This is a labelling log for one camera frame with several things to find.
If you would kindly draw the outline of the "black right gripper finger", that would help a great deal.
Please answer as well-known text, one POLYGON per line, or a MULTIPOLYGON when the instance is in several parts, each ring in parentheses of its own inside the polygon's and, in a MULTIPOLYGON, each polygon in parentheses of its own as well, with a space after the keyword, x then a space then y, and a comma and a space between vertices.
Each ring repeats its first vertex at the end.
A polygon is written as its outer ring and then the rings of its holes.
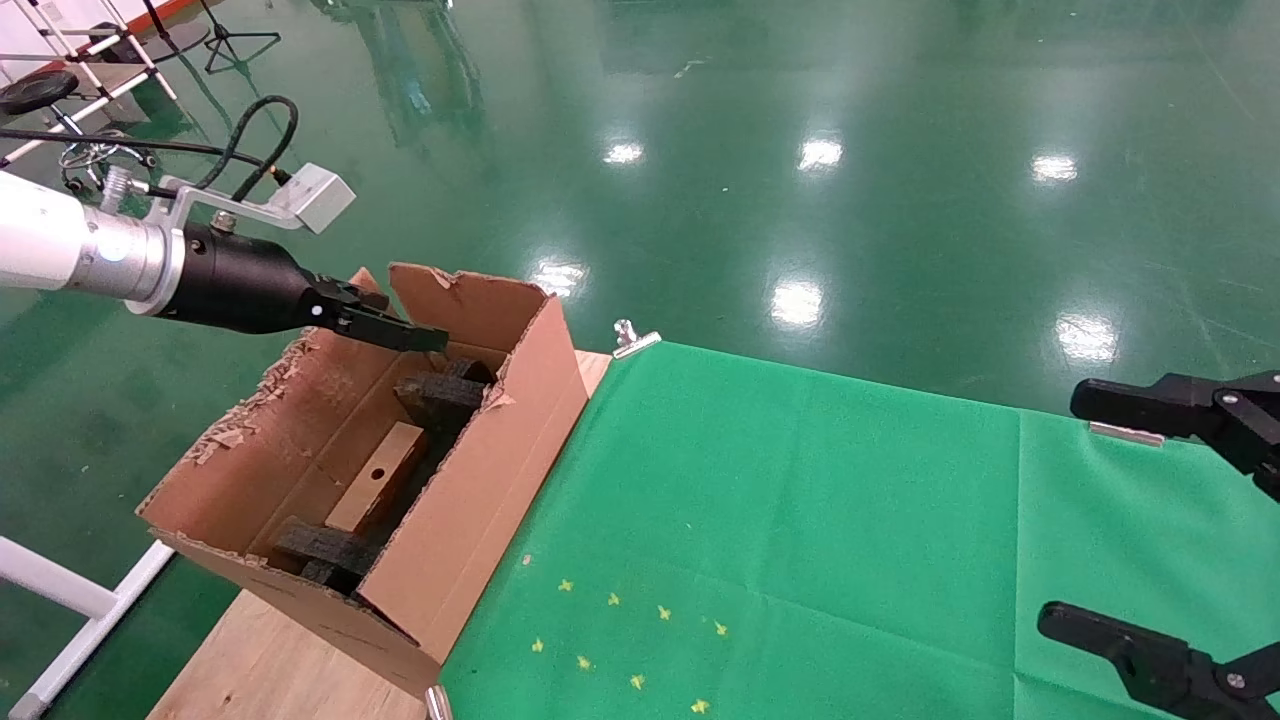
POLYGON ((1279 375, 1233 380, 1169 373, 1151 386, 1084 379, 1071 414, 1085 421, 1166 438, 1197 438, 1261 492, 1279 500, 1279 375))
POLYGON ((1038 632, 1108 661, 1128 696, 1179 719, 1277 719, 1279 643, 1220 662, 1185 641, 1059 601, 1038 632))

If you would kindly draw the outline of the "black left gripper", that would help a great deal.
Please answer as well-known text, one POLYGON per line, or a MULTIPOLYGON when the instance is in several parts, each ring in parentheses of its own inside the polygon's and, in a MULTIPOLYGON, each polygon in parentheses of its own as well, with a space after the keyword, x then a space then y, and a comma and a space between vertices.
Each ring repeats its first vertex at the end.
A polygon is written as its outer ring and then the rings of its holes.
POLYGON ((390 299, 305 270, 280 245, 189 223, 177 288, 157 315, 243 334, 274 334, 320 325, 335 334, 397 352, 443 352, 448 332, 393 313, 390 299))

